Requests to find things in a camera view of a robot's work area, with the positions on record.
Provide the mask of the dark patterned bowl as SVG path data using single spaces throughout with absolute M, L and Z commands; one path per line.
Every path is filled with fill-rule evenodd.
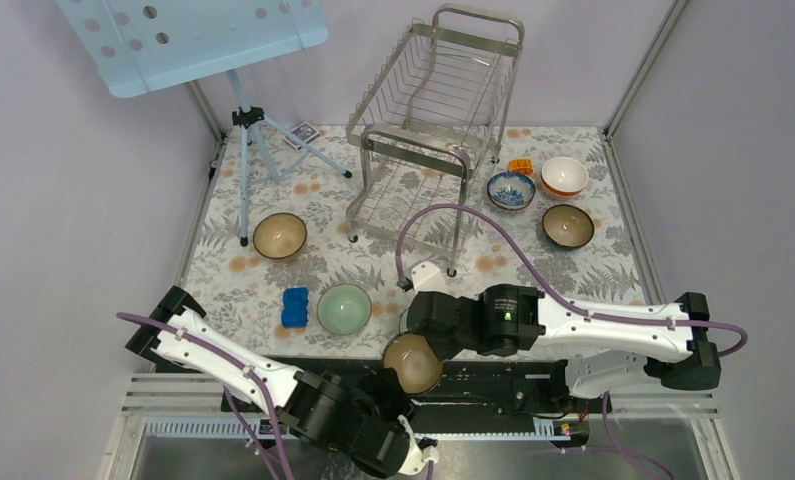
M 396 373 L 400 387 L 408 395 L 433 389 L 440 382 L 444 367 L 427 340 L 413 333 L 399 334 L 386 345 L 382 365 Z

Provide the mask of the green celadon bowl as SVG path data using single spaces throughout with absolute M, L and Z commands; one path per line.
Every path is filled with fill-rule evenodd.
M 368 323 L 372 315 L 372 301 L 357 285 L 334 285 L 320 297 L 316 314 L 319 323 L 328 332 L 351 335 Z
M 399 323 L 398 323 L 398 333 L 404 334 L 410 331 L 408 326 L 408 310 L 404 310 L 400 316 Z

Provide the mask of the white blue floral bowl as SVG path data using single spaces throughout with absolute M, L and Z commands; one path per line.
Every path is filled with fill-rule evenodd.
M 528 207 L 536 192 L 534 182 L 528 176 L 516 172 L 495 174 L 486 184 L 486 196 L 491 203 L 510 212 Z

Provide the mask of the teal blue bowl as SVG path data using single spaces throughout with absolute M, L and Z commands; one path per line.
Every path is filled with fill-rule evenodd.
M 557 246 L 576 249 L 587 245 L 595 234 L 595 224 L 583 209 L 569 204 L 549 208 L 543 215 L 541 227 Z

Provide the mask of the brown speckled bowl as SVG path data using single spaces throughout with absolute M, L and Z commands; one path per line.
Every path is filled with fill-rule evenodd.
M 290 261 L 304 250 L 308 228 L 295 214 L 275 213 L 256 225 L 252 240 L 255 251 L 262 257 L 271 261 Z

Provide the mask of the orange bowl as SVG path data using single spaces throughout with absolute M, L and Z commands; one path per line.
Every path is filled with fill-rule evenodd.
M 586 188 L 589 174 L 580 161 L 559 156 L 544 162 L 540 170 L 540 181 L 551 195 L 569 198 L 580 194 Z

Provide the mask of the steel two-tier dish rack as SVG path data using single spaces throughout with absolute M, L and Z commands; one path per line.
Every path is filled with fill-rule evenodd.
M 455 276 L 461 212 L 409 219 L 466 204 L 485 162 L 498 161 L 525 36 L 513 14 L 457 3 L 406 27 L 346 126 L 362 178 L 346 210 L 350 241 L 404 233 Z

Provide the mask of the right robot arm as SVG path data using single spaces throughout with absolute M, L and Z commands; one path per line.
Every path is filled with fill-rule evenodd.
M 707 336 L 709 319 L 705 296 L 695 292 L 673 303 L 623 306 L 556 300 L 534 287 L 498 284 L 475 298 L 419 291 L 401 327 L 424 337 L 441 360 L 464 350 L 509 357 L 562 346 L 597 349 L 590 357 L 560 359 L 562 375 L 546 386 L 550 405 L 570 412 L 585 399 L 641 383 L 716 388 L 722 367 Z

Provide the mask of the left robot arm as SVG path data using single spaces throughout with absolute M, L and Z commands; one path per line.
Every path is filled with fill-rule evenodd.
M 248 350 L 206 323 L 205 310 L 173 286 L 152 316 L 119 312 L 140 326 L 157 356 L 215 378 L 234 396 L 267 414 L 273 429 L 347 456 L 377 478 L 432 473 L 437 442 L 418 438 L 410 420 L 414 404 L 395 370 L 366 372 L 357 383 L 321 374 Z

